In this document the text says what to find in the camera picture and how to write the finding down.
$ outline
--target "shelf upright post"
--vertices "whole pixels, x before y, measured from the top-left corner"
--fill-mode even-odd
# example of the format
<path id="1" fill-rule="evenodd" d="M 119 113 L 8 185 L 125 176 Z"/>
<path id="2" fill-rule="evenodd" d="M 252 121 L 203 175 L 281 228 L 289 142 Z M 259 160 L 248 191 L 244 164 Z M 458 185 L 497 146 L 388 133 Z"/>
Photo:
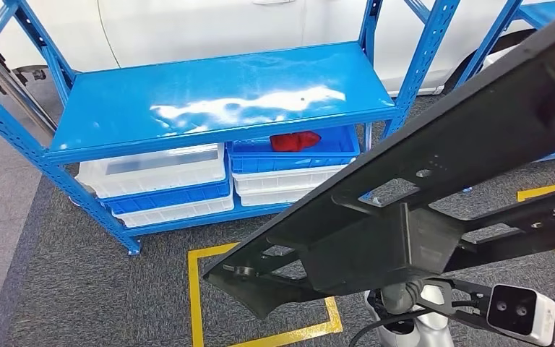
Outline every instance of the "shelf upright post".
<path id="1" fill-rule="evenodd" d="M 367 0 L 365 8 L 365 16 L 363 17 L 363 24 L 361 31 L 358 34 L 358 44 L 367 55 L 367 59 L 373 66 L 374 64 L 374 47 L 375 47 L 375 28 L 377 26 L 377 18 L 379 10 L 382 8 L 382 0 Z M 371 149 L 371 130 L 373 123 L 365 123 L 365 151 Z"/>
<path id="2" fill-rule="evenodd" d="M 450 21 L 454 17 L 460 0 L 436 0 L 430 12 L 422 10 L 423 4 L 419 1 L 405 0 L 410 8 L 424 23 L 424 29 L 414 51 L 407 74 L 397 96 L 397 114 L 395 118 L 386 122 L 380 139 L 384 139 L 396 132 L 405 123 L 414 99 L 422 86 L 424 77 L 433 62 L 437 49 L 442 43 Z"/>
<path id="3" fill-rule="evenodd" d="M 482 40 L 482 44 L 477 49 L 476 53 L 473 54 L 473 58 L 471 58 L 469 64 L 467 64 L 465 71 L 463 71 L 460 75 L 455 87 L 459 87 L 461 84 L 473 77 L 474 74 L 477 74 L 478 71 L 480 71 L 482 63 L 484 63 L 484 59 L 494 47 L 495 43 L 499 39 L 499 36 L 501 36 L 503 30 L 507 29 L 509 24 L 514 20 L 521 3 L 522 0 L 507 0 L 507 3 L 503 6 L 499 16 L 494 20 L 490 30 Z"/>
<path id="4" fill-rule="evenodd" d="M 7 20 L 16 17 L 18 22 L 25 29 L 33 43 L 45 54 L 46 50 L 50 53 L 52 65 L 56 65 L 59 71 L 52 71 L 53 74 L 60 74 L 63 85 L 71 87 L 74 75 L 65 62 L 63 56 L 53 44 L 46 30 L 41 26 L 37 17 L 30 10 L 24 0 L 4 0 L 4 5 L 0 10 L 0 32 Z M 9 75 L 6 69 L 0 69 L 0 82 L 8 82 Z M 26 90 L 15 88 L 19 98 L 15 100 L 27 106 L 27 112 L 36 113 L 40 119 L 42 115 L 33 108 L 32 98 Z M 52 162 L 46 157 L 47 149 L 44 148 L 24 127 L 21 125 L 1 104 L 0 104 L 0 135 L 22 156 L 29 160 L 42 174 L 46 175 L 59 189 L 66 192 L 71 199 L 82 209 L 91 215 L 99 224 L 104 227 L 110 235 L 120 241 L 128 250 L 130 255 L 139 254 L 139 241 L 132 236 L 125 234 L 125 228 L 118 222 L 99 202 L 80 185 L 63 166 Z"/>

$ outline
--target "red cloth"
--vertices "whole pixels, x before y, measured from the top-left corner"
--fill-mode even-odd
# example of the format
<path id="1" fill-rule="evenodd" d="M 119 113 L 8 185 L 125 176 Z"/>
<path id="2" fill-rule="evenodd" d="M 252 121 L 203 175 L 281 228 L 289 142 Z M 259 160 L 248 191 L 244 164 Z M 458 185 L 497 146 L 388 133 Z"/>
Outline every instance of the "red cloth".
<path id="1" fill-rule="evenodd" d="M 270 136 L 271 148 L 275 152 L 299 152 L 311 147 L 320 141 L 320 135 L 315 132 L 294 132 Z"/>

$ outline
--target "white car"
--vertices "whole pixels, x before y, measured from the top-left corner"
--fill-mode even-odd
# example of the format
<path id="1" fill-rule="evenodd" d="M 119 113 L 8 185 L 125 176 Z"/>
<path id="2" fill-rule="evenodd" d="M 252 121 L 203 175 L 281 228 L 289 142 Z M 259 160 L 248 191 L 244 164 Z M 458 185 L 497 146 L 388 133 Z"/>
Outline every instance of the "white car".
<path id="1" fill-rule="evenodd" d="M 81 72 L 356 40 L 366 0 L 28 0 L 65 59 Z M 433 0 L 422 0 L 428 8 Z M 524 1 L 525 4 L 543 2 Z M 422 84 L 440 93 L 479 46 L 505 0 L 462 0 Z M 374 66 L 398 93 L 423 24 L 403 0 L 384 0 Z M 498 43 L 533 30 L 514 21 Z M 0 35 L 10 69 L 46 63 L 15 20 Z"/>

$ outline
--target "gray carpet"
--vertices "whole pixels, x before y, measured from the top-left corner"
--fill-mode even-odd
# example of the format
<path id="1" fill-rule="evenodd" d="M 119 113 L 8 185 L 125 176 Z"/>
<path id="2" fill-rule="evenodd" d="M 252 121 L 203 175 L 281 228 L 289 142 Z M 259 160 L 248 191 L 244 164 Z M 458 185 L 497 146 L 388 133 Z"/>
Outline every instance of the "gray carpet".
<path id="1" fill-rule="evenodd" d="M 419 98 L 415 113 L 436 97 Z M 532 163 L 437 204 L 478 215 L 515 201 L 516 192 L 555 183 L 555 160 Z M 142 238 L 142 255 L 124 249 L 49 180 L 41 180 L 0 294 L 0 346 L 190 346 L 187 251 L 239 241 L 270 216 Z M 500 233 L 477 232 L 473 239 Z M 209 261 L 204 258 L 199 268 Z M 555 298 L 555 253 L 546 252 L 450 274 L 491 285 L 511 283 Z M 231 297 L 201 282 L 206 346 L 229 346 L 327 321 L 323 301 L 280 307 L 256 320 Z M 362 295 L 336 299 L 343 332 L 292 346 L 346 346 L 371 322 Z M 452 324 L 457 346 L 527 346 Z M 379 346 L 368 334 L 360 346 Z"/>

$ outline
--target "car door handle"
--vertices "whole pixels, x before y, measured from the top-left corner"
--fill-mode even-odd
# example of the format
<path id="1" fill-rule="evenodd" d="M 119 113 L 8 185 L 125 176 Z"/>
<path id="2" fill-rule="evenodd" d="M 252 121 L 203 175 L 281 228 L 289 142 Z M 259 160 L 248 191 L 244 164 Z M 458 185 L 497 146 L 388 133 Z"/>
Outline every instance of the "car door handle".
<path id="1" fill-rule="evenodd" d="M 296 0 L 252 0 L 252 3 L 255 5 L 279 5 L 295 1 Z"/>

